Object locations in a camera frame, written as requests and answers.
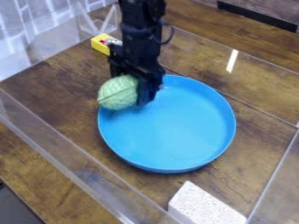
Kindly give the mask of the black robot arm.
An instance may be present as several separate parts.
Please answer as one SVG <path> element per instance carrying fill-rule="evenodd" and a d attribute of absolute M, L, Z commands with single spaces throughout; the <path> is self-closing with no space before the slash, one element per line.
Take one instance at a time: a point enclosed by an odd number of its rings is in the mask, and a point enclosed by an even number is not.
<path fill-rule="evenodd" d="M 136 78 L 136 104 L 144 106 L 154 99 L 162 84 L 164 68 L 158 64 L 164 42 L 164 0 L 117 0 L 121 11 L 121 42 L 109 44 L 110 76 L 130 74 Z"/>

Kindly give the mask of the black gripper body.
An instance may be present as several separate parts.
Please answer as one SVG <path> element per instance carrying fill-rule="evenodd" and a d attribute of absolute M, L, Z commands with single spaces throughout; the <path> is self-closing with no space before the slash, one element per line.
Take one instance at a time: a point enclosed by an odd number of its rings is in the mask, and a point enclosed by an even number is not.
<path fill-rule="evenodd" d="M 152 24 L 136 27 L 120 24 L 122 45 L 110 44 L 108 63 L 126 69 L 136 80 L 164 77 L 164 69 L 158 64 L 161 51 L 162 25 Z"/>

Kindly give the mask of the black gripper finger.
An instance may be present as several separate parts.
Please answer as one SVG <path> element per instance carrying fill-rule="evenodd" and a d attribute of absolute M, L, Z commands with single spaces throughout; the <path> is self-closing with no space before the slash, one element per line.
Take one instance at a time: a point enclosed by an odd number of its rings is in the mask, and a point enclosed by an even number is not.
<path fill-rule="evenodd" d="M 110 77 L 116 78 L 121 75 L 128 75 L 126 69 L 118 65 L 109 65 Z"/>
<path fill-rule="evenodd" d="M 152 78 L 149 80 L 146 79 L 138 79 L 137 80 L 137 98 L 136 98 L 136 105 L 144 106 L 148 102 L 150 102 L 154 99 L 154 95 L 157 91 L 162 87 L 162 78 Z"/>

